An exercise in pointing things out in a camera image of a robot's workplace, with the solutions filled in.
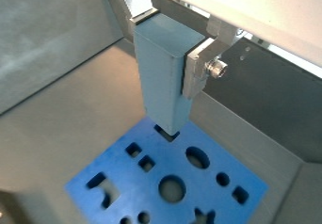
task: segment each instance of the screw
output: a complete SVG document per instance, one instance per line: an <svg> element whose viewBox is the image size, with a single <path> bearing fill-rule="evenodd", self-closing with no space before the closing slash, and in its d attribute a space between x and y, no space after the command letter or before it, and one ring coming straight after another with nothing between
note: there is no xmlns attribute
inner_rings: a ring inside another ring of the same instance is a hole
<svg viewBox="0 0 322 224"><path fill-rule="evenodd" d="M221 78L226 74L228 65L224 61L216 58L205 65L208 74L214 78Z"/></svg>

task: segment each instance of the blue foam insert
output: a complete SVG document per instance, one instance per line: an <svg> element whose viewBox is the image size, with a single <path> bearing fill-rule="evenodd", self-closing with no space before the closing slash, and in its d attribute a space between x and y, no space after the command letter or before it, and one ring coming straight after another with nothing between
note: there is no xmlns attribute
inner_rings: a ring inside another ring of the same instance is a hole
<svg viewBox="0 0 322 224"><path fill-rule="evenodd" d="M185 56L204 39L201 33L162 14L135 28L146 114L169 135L189 121L192 100L182 95Z"/></svg>
<svg viewBox="0 0 322 224"><path fill-rule="evenodd" d="M188 155L202 165L193 165ZM184 181L185 195L178 202L169 202L161 195L166 176ZM109 200L111 193L103 182L119 192L115 201ZM145 212L153 224L192 224L202 215L209 217L206 224L242 224L268 186L193 122L169 142L154 121L145 118L78 173L66 189L91 223L122 224L126 217L131 223L146 223L139 222L139 213Z"/></svg>

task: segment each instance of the square hole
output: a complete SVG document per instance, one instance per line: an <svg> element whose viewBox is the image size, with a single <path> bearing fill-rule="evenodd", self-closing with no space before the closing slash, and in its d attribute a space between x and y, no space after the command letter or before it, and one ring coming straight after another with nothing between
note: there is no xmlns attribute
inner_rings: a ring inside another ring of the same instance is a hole
<svg viewBox="0 0 322 224"><path fill-rule="evenodd" d="M249 193L241 186L236 188L232 196L240 204L245 204L248 202Z"/></svg>
<svg viewBox="0 0 322 224"><path fill-rule="evenodd" d="M153 167L157 165L157 163L154 162L154 160L149 157L149 155L146 155L142 160L139 160L139 166L142 167L142 169L149 172Z"/></svg>
<svg viewBox="0 0 322 224"><path fill-rule="evenodd" d="M126 148L127 153L133 158L135 158L139 153L142 152L142 148L139 147L138 143L133 143L127 148Z"/></svg>

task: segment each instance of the gray wall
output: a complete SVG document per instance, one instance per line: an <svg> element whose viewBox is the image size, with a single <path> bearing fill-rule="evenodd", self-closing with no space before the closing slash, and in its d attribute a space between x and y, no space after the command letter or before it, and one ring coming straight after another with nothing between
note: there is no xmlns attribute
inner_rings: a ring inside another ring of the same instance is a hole
<svg viewBox="0 0 322 224"><path fill-rule="evenodd" d="M0 0L0 114L122 38L107 0Z"/></svg>

